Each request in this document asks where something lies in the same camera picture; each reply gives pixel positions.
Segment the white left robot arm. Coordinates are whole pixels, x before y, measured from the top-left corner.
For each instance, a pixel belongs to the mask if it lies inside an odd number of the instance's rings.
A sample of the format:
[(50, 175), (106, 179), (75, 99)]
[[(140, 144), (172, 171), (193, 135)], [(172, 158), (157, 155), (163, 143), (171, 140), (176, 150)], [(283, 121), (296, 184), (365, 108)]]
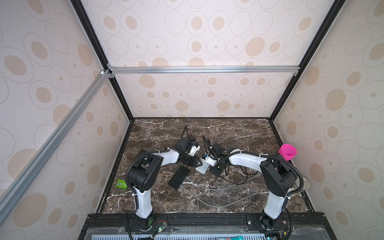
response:
[(151, 189), (165, 165), (181, 162), (189, 167), (201, 167), (202, 160), (196, 153), (200, 150), (196, 138), (189, 135), (185, 126), (178, 141), (165, 150), (148, 151), (142, 149), (126, 172), (126, 184), (135, 198), (135, 223), (142, 230), (149, 230), (153, 224)]

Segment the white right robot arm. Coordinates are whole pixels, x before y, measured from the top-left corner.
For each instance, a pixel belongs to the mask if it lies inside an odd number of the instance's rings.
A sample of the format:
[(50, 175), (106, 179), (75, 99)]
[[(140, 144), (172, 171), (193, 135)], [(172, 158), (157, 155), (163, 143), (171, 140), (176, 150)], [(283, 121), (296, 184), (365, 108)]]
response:
[(202, 136), (206, 153), (203, 160), (219, 170), (227, 166), (240, 166), (260, 172), (269, 191), (266, 205), (261, 213), (261, 227), (265, 231), (272, 231), (282, 220), (282, 212), (290, 215), (286, 206), (291, 196), (302, 192), (304, 179), (300, 171), (291, 164), (298, 153), (297, 149), (284, 144), (275, 154), (256, 154), (240, 149), (223, 149), (218, 144), (211, 145)]

